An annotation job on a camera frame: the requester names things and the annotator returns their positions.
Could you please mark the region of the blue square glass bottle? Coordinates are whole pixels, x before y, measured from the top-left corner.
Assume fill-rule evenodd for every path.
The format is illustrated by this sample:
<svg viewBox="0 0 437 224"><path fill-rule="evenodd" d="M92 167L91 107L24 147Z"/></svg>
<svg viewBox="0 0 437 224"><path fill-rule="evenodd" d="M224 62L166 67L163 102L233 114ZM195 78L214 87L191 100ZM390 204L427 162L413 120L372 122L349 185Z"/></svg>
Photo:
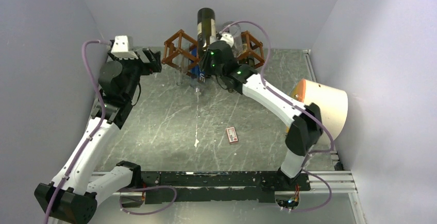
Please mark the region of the blue square glass bottle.
<svg viewBox="0 0 437 224"><path fill-rule="evenodd" d="M205 74L200 70L198 65L194 66L190 70L190 73L193 74L191 76L190 86L194 89L196 95L201 95L205 87Z"/></svg>

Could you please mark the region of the dark green wine bottle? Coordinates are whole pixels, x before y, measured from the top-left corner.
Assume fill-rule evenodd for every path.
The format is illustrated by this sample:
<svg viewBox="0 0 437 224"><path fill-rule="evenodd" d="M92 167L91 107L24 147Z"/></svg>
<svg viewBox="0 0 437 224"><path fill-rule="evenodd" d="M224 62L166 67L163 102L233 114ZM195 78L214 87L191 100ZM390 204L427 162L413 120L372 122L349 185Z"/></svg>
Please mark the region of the dark green wine bottle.
<svg viewBox="0 0 437 224"><path fill-rule="evenodd" d="M215 38L215 12L211 8L201 8L197 12L197 54L201 59L211 43L211 37Z"/></svg>

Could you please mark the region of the green bottle silver neck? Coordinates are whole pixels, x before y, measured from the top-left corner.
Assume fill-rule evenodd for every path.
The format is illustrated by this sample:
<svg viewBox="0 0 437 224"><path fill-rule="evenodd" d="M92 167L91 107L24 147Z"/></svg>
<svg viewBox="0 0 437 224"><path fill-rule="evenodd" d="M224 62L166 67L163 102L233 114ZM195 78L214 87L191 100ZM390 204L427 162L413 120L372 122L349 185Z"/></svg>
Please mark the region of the green bottle silver neck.
<svg viewBox="0 0 437 224"><path fill-rule="evenodd" d="M263 61L259 61L258 58L254 57L253 55L246 57L243 60L243 63L249 65L250 67L252 67L254 69L257 69L257 68L263 66Z"/></svg>

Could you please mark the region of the clear bottle white cap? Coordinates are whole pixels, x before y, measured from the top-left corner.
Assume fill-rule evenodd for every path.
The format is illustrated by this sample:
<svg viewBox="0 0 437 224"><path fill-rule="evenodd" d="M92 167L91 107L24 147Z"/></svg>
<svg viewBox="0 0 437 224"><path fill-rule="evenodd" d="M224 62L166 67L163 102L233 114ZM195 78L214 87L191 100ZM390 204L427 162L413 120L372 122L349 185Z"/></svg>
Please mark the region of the clear bottle white cap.
<svg viewBox="0 0 437 224"><path fill-rule="evenodd" d="M225 32L232 35L234 39L234 44L232 47L232 51L235 57L238 57L242 53L243 45L242 45L242 37L241 37L241 27L239 24L230 25L233 21L225 22L222 25L222 28L220 30L225 29Z"/></svg>

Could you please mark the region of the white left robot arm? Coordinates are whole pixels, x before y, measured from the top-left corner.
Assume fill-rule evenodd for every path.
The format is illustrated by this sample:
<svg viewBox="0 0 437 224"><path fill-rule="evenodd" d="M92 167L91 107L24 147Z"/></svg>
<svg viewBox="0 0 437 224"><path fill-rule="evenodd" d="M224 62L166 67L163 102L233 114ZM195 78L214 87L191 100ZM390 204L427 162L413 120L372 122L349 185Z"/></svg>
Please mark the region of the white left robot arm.
<svg viewBox="0 0 437 224"><path fill-rule="evenodd" d="M161 53L148 48L112 49L109 60L92 78L96 90L85 132L66 164L50 183L40 183L35 198L45 213L45 223L88 223L98 206L120 189L138 190L141 167L121 161L110 173L92 180L104 148L120 132L133 109L140 78L162 70Z"/></svg>

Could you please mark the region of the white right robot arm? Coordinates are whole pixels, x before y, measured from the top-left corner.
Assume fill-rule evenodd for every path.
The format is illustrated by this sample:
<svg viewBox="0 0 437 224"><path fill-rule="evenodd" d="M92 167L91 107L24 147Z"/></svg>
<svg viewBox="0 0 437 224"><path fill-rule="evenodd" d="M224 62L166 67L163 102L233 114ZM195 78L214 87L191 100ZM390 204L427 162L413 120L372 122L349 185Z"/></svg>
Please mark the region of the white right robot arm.
<svg viewBox="0 0 437 224"><path fill-rule="evenodd" d="M278 170L278 184L284 190L292 189L310 149L323 134L319 106L305 105L279 91L263 80L256 69L239 63L224 41L216 41L200 53L199 68L209 76L221 78L226 88L260 103L288 126L287 153Z"/></svg>

